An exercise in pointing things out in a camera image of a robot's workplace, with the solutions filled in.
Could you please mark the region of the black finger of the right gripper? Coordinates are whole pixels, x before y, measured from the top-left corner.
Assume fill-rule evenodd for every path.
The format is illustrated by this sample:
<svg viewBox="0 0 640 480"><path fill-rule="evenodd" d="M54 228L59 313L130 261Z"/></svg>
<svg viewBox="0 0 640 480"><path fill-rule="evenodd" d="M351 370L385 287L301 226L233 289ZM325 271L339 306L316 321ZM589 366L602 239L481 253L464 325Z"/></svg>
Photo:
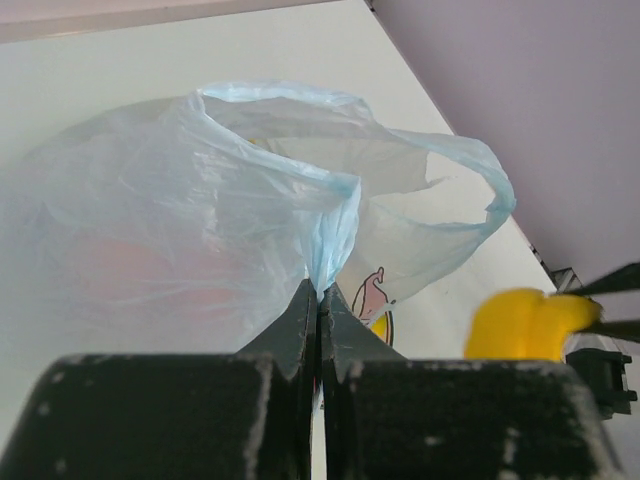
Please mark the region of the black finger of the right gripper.
<svg viewBox="0 0 640 480"><path fill-rule="evenodd" d="M580 333L595 334L603 337L620 339L628 342L640 342L640 320L619 320L594 322L592 325L581 329Z"/></svg>
<svg viewBox="0 0 640 480"><path fill-rule="evenodd" d="M592 296L636 291L640 285L640 263L630 263L593 282L569 291L570 295Z"/></svg>

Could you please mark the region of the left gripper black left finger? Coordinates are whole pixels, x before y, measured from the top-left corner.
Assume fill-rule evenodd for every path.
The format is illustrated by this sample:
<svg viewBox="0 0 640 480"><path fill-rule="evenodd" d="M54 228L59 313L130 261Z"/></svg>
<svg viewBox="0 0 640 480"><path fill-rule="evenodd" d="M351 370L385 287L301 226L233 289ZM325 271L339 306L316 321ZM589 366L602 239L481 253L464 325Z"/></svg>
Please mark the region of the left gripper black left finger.
<svg viewBox="0 0 640 480"><path fill-rule="evenodd" d="M300 283L239 352L64 357L40 376L5 479L307 479L318 302Z"/></svg>

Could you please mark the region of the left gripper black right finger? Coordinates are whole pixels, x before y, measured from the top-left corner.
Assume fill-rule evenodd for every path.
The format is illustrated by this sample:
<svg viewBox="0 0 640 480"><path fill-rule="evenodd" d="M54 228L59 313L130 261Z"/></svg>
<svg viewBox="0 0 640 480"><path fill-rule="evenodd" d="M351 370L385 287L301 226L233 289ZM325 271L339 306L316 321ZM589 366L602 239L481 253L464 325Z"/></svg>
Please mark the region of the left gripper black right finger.
<svg viewBox="0 0 640 480"><path fill-rule="evenodd" d="M577 373L548 361L414 360L361 324L337 287L320 306L331 479L619 479Z"/></svg>

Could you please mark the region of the yellow fake lemon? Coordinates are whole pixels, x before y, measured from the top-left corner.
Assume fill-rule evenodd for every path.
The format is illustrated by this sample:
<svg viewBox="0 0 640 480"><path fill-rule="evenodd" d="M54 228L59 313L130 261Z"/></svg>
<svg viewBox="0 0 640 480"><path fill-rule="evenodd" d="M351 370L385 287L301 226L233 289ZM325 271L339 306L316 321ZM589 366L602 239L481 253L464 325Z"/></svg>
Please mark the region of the yellow fake lemon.
<svg viewBox="0 0 640 480"><path fill-rule="evenodd" d="M572 334L597 322L599 303L531 288L499 292L474 313L464 358L560 362Z"/></svg>

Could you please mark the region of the light blue plastic bag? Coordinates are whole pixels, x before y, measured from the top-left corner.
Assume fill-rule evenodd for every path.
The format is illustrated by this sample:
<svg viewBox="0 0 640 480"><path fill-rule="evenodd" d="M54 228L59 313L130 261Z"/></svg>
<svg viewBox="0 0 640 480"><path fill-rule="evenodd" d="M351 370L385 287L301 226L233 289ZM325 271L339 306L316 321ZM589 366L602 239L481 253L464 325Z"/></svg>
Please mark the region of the light blue plastic bag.
<svg viewBox="0 0 640 480"><path fill-rule="evenodd" d="M126 105L59 133L1 174L1 355L234 352L309 281L366 327L463 265L511 215L494 153L396 130L360 98L230 82ZM104 306L66 257L84 235L217 253L237 298Z"/></svg>

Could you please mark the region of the yellow fake banana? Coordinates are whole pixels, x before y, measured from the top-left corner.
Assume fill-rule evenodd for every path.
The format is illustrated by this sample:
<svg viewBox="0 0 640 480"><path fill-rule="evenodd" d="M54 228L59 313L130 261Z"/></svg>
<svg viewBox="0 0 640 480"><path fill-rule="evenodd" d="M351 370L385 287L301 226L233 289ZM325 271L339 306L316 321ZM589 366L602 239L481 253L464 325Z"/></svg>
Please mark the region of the yellow fake banana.
<svg viewBox="0 0 640 480"><path fill-rule="evenodd" d="M370 330L386 344L391 345L393 340L393 322L387 312L373 321Z"/></svg>

